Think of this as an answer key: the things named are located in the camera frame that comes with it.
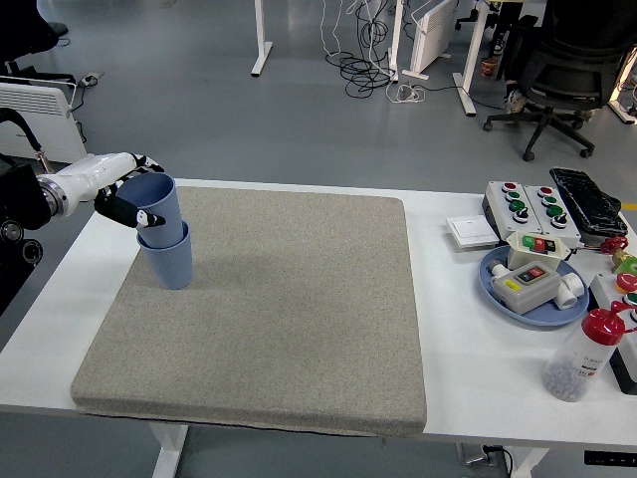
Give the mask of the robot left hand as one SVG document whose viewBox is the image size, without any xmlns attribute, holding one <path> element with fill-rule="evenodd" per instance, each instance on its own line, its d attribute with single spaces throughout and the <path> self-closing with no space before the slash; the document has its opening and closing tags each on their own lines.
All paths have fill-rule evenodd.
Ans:
<svg viewBox="0 0 637 478">
<path fill-rule="evenodd" d="M 128 152 L 90 154 L 56 173 L 45 173 L 37 181 L 53 218 L 66 218 L 82 202 L 92 201 L 95 211 L 130 228 L 155 228 L 166 224 L 163 216 L 148 206 L 135 206 L 116 192 L 136 175 L 161 172 L 163 168 L 146 155 Z"/>
</svg>

